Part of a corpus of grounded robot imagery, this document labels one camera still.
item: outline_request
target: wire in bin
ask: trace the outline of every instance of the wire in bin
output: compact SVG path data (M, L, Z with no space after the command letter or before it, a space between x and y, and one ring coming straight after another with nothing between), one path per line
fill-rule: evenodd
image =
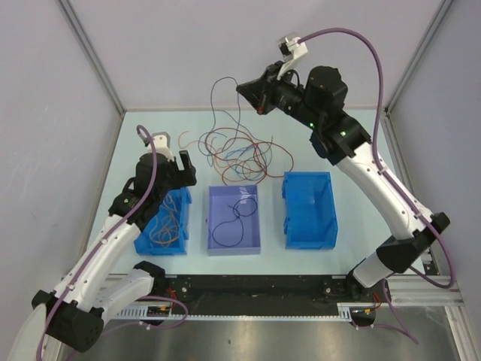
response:
M162 209L166 210L167 214L160 220L159 215ZM180 212L177 210L174 199L167 194L156 215L156 224L150 231L150 240L164 248L177 241L179 239L179 217Z
M242 202L242 201L246 201L247 199L250 199L251 201L253 201L255 203L255 208L254 210L249 213L249 214L241 214L239 212L239 204ZM217 243L219 246L222 246L222 247L236 247L238 246L244 239L244 222L242 222L242 218L243 217L251 217L252 215L254 215L255 212L257 212L257 201L252 198L252 197L247 197L247 198L242 198L242 199L239 199L237 202L235 202L235 204L233 206L230 206L228 205L229 208L232 209L232 213L234 213L234 219L233 220L226 220L224 222L221 222L219 223L213 230L212 230L212 233L211 233L211 236L212 236L212 240ZM222 226L223 224L227 224L227 223L233 223L233 222L236 222L236 221L239 221L240 222L240 227L242 229L242 233L240 234L240 240L235 243L235 244L223 244L223 243L220 243L216 240L216 238L214 237L214 233L216 232L216 230Z

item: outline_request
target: blue plastic bin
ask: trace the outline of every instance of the blue plastic bin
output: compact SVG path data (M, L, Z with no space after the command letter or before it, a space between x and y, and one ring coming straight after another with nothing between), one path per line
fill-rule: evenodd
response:
M286 248L331 250L336 246L337 218L328 172L284 173Z
M261 253L258 201L256 185L209 187L209 256Z
M158 231L162 228L162 220L169 215L169 211L159 207L158 214L150 220L147 227L135 240L135 250L138 254L147 256L172 256L175 254L186 254L186 241L189 239L189 205L192 203L192 197L187 188L180 190L171 190L168 193L175 204L178 213L174 213L175 219L178 221L178 239L169 245L163 245L151 240L151 237L157 241L169 241L173 238L173 234Z

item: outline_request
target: cable tie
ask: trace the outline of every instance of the cable tie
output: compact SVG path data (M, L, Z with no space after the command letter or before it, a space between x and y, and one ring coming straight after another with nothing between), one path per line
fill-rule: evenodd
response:
M385 171L388 170L388 167L382 167L381 169L378 170L379 174L384 174Z

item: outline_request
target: white panel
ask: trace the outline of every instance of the white panel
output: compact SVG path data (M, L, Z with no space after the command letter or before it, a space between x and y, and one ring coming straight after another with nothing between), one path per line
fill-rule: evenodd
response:
M369 132L374 124L374 111L350 111ZM217 126L234 123L225 114L217 114ZM108 208L132 177L135 164L146 149L137 136L135 127L143 124L151 132L168 132L175 155L180 148L179 136L188 144L210 130L212 113L209 111L128 112L124 119L107 180L98 206L90 236L90 244L100 232ZM140 256L132 244L113 267L114 274L129 273L143 259L160 265L168 274L194 275L329 275L346 274L369 256L390 235L388 226L367 196L355 183L320 159L309 142L310 130L280 111L260 117L254 111L242 112L242 124L259 139L270 139L285 147L294 157L294 171L329 171L339 232L333 250L286 250L283 224L286 218L282 198L282 178L265 178L258 184L261 254L249 256L208 256L207 215L209 186L221 186L221 177L208 165L196 145L188 147L192 164L196 167L197 184L190 187L192 204L189 210L189 240L185 256ZM386 139L380 132L379 152L392 167ZM290 158L274 151L269 163L270 174L283 174L291 166ZM422 269L421 260L416 267Z
M59 7L0 2L0 359L79 257L120 123Z
M371 39L386 74L386 96L398 82L440 0L73 0L124 106L207 107L212 83L226 75L259 77L280 60L276 41L297 32L345 26ZM338 67L347 104L377 100L374 61L347 35L308 43L303 80L316 65ZM235 99L222 91L218 105Z
M393 114L419 198L445 211L446 240L481 335L481 2L455 2Z

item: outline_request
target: black wire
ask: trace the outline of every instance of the black wire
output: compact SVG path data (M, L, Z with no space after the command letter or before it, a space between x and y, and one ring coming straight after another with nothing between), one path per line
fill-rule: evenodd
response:
M241 214L238 210L238 207L239 207L239 203L241 203L241 201L243 200L246 200L246 199L252 199L254 201L254 203L256 204L256 208L254 209L254 211L252 211L250 214ZM235 247L235 246L238 246L244 239L244 223L242 222L242 219L241 217L250 217L252 216L255 212L257 212L257 201L252 198L252 197L247 197L247 198L242 198L242 199L239 199L235 204L234 206L230 206L228 205L229 208L232 208L232 212L234 213L234 216L235 216L235 219L233 220L226 220L224 222L221 222L219 223L216 228L213 229L212 233L211 233L211 236L212 236L212 240L214 242L216 242L219 246L222 246L222 247L228 247L228 248L231 248L231 247ZM222 244L222 243L219 243L216 238L213 236L213 234L215 233L216 229L218 229L222 224L226 224L226 223L232 223L232 222L235 222L236 220L239 220L240 222L240 227L242 228L242 233L240 235L240 240L238 243L236 244L232 244L232 245L229 245L229 244Z
M301 77L299 77L299 73L298 73L296 70L291 69L291 70L287 71L287 72L284 74L283 77L285 77L285 76L288 75L288 74L294 74L294 75L295 75L295 77L298 79L297 88L299 88L299 87L301 86Z
M198 139L198 143L197 143L197 146L198 146L198 150L204 154L205 156L209 156L209 157L212 157L213 154L212 152L210 152L210 150L207 148L207 145L205 144L205 142L203 142L201 139L204 135L207 134L207 136L213 132L213 130L216 128L216 123L217 123L217 118L216 118L216 111L213 107L213 90L214 88L216 87L217 83L219 83L220 81L222 80L227 80L227 79L230 79L232 81L234 81L235 85L238 86L239 83L237 82L237 80L235 79L235 77L221 77L220 79L217 79L213 84L212 84L212 88L210 88L210 109L212 110L212 115L213 115L213 125L212 125L212 129L209 131L209 132L206 132L204 133L203 135L201 135ZM237 123L237 128L236 128L236 132L235 132L235 137L237 137L237 134L238 134L238 131L239 131L239 126L241 125L241 99L240 99L240 96L239 96L239 93L236 91L236 94L237 94L237 121L235 121ZM207 153L204 153L201 149L201 143L204 144L204 147L205 147L205 150L207 151Z

